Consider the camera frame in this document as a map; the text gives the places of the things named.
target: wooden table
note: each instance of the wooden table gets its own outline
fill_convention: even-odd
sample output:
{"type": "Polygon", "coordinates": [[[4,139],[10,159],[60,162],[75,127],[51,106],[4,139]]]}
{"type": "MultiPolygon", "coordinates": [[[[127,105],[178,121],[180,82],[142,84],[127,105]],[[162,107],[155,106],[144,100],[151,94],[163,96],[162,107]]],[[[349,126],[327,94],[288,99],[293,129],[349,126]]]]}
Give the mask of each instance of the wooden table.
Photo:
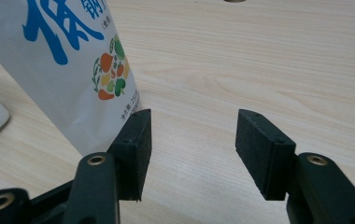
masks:
{"type": "MultiPolygon", "coordinates": [[[[142,105],[152,109],[143,202],[122,223],[288,223],[235,152],[237,112],[262,113],[296,152],[333,159],[355,185],[355,1],[108,1],[142,105]]],[[[81,156],[0,65],[0,189],[31,197],[81,156]]]]}

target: colorful fruit logo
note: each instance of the colorful fruit logo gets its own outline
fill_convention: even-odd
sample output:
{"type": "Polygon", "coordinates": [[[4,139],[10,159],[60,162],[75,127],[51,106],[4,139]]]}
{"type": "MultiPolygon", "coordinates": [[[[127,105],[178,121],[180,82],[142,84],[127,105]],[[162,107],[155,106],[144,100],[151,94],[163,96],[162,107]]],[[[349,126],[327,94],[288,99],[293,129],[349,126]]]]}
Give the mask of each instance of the colorful fruit logo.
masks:
{"type": "Polygon", "coordinates": [[[109,53],[104,53],[93,64],[92,82],[101,100],[111,100],[124,94],[129,74],[128,60],[117,35],[110,40],[109,53]]]}

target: black plastic bracket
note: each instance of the black plastic bracket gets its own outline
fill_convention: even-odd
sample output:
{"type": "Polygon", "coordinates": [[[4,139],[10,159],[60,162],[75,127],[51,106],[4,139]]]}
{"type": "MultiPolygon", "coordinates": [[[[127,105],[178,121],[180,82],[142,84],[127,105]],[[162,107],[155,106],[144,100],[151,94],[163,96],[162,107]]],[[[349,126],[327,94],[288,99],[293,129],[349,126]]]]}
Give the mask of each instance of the black plastic bracket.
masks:
{"type": "Polygon", "coordinates": [[[151,147],[150,110],[138,111],[107,152],[79,162],[74,180],[32,200],[24,189],[0,190],[0,224],[120,223],[119,200],[141,199],[151,147]]]}
{"type": "Polygon", "coordinates": [[[291,223],[355,223],[355,187],[329,158],[294,154],[263,115],[239,110],[235,146],[265,200],[284,200],[291,223]]]}

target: white carton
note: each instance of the white carton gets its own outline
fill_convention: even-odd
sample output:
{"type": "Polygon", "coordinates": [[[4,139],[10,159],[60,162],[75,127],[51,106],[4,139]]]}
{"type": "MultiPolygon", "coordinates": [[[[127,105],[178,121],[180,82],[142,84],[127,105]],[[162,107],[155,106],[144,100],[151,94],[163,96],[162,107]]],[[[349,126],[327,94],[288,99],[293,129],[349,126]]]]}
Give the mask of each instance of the white carton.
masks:
{"type": "Polygon", "coordinates": [[[0,0],[0,64],[82,155],[138,107],[106,0],[0,0]]]}

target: light wood grain surface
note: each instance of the light wood grain surface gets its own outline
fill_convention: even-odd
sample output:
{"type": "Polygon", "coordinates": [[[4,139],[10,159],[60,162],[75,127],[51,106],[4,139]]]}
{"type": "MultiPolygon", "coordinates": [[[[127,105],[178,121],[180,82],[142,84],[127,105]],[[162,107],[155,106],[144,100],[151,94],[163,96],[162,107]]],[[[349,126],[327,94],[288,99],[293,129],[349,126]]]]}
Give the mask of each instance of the light wood grain surface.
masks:
{"type": "MultiPolygon", "coordinates": [[[[108,6],[153,150],[143,201],[122,223],[289,223],[234,148],[237,111],[255,110],[296,152],[333,159],[355,185],[355,1],[115,0],[108,6]]],[[[0,189],[31,197],[73,178],[81,156],[0,65],[0,189]]]]}

